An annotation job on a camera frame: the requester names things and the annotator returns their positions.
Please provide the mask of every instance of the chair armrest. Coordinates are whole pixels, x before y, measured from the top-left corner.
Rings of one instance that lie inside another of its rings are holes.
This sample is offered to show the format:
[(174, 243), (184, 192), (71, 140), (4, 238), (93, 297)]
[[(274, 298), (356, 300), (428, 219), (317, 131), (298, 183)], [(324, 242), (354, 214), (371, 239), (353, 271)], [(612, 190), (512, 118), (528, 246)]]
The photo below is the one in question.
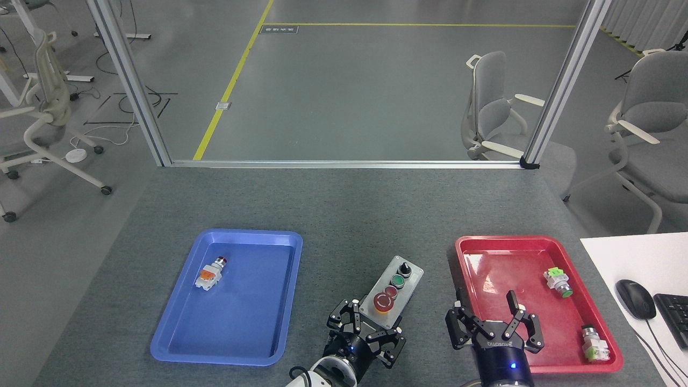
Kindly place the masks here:
[(629, 131), (629, 132), (635, 134), (636, 136), (642, 138), (647, 143), (650, 143), (652, 145), (659, 144), (658, 139), (654, 138), (651, 134), (645, 132), (641, 128), (631, 124), (628, 121), (619, 120), (618, 124), (621, 125), (623, 127), (623, 129), (626, 129), (627, 131)]
[(519, 101), (530, 103), (531, 105), (536, 105), (540, 107), (543, 107), (545, 105), (545, 100), (527, 96), (525, 94), (514, 94), (514, 98), (516, 98)]
[(18, 109), (9, 109), (4, 112), (0, 112), (0, 118), (7, 118), (12, 116), (18, 116), (20, 114), (27, 114), (29, 112), (33, 112), (34, 110), (36, 110), (36, 108), (33, 106), (20, 107)]
[(507, 156), (511, 156), (513, 158), (521, 158), (523, 156), (523, 152), (519, 151), (516, 148), (508, 147), (506, 145), (498, 143), (493, 143), (492, 141), (483, 141), (482, 143), (480, 143), (480, 145), (491, 151), (497, 151), (501, 154), (506, 154)]

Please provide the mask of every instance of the red emergency stop button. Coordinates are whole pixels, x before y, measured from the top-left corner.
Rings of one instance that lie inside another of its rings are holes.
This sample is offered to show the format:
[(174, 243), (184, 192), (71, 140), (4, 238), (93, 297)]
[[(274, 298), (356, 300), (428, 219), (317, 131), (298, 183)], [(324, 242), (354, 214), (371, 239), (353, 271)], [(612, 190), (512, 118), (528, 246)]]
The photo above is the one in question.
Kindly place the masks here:
[(373, 297), (373, 305), (378, 312), (387, 313), (394, 306), (394, 300), (385, 292), (380, 292)]

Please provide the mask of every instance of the green button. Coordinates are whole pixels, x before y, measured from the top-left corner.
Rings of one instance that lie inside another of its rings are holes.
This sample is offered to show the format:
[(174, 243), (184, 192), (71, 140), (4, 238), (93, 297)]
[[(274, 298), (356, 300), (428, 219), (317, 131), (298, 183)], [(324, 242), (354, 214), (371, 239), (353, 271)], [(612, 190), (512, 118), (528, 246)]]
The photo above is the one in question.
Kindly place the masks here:
[(401, 289), (402, 287), (404, 287), (404, 277), (395, 274), (392, 276), (391, 281), (389, 281), (389, 284), (397, 289)]

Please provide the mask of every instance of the metal pole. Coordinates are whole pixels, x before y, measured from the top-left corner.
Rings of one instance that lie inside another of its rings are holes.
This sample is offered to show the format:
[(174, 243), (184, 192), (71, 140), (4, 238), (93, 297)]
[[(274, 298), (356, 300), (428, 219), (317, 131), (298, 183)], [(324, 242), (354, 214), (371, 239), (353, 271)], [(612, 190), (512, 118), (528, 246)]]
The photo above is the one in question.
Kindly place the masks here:
[(141, 124), (143, 136), (148, 142), (155, 163), (159, 167), (171, 166), (172, 160), (162, 142), (158, 121), (155, 119), (146, 92), (143, 90), (143, 83), (131, 60), (131, 50), (122, 31), (120, 19), (115, 16), (113, 4), (110, 0), (87, 0), (87, 2), (100, 30), (100, 36), (105, 42), (105, 47), (110, 53), (122, 85), (131, 101), (134, 114)]
[(31, 15), (29, 8), (24, 4), (24, 1), (12, 0), (12, 5), (14, 6), (14, 10), (17, 11), (17, 15), (19, 15), (21, 22), (24, 24), (24, 27), (26, 27), (26, 31), (29, 32), (31, 39), (34, 41), (36, 46), (41, 44), (41, 42), (36, 42), (36, 39), (34, 38), (34, 30), (38, 28), (38, 25), (36, 24), (34, 17)]
[(566, 53), (561, 70), (552, 94), (545, 102), (540, 120), (535, 127), (533, 137), (521, 157), (521, 166), (527, 169), (538, 168), (545, 146), (552, 136), (552, 132), (561, 116), (566, 100), (573, 89), (578, 74), (585, 63), (592, 42), (602, 24), (605, 13), (612, 0), (589, 0), (581, 21), (576, 28), (571, 46)]

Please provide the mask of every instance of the blue tray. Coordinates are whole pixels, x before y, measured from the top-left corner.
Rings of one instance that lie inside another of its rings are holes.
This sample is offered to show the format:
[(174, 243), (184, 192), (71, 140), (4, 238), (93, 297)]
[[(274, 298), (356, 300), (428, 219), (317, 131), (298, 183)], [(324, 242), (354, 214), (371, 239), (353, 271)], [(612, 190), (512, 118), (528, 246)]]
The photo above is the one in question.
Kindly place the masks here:
[[(303, 239), (291, 231), (210, 229), (193, 243), (151, 341), (164, 362), (269, 366), (284, 354)], [(195, 287), (219, 255), (222, 279)]]

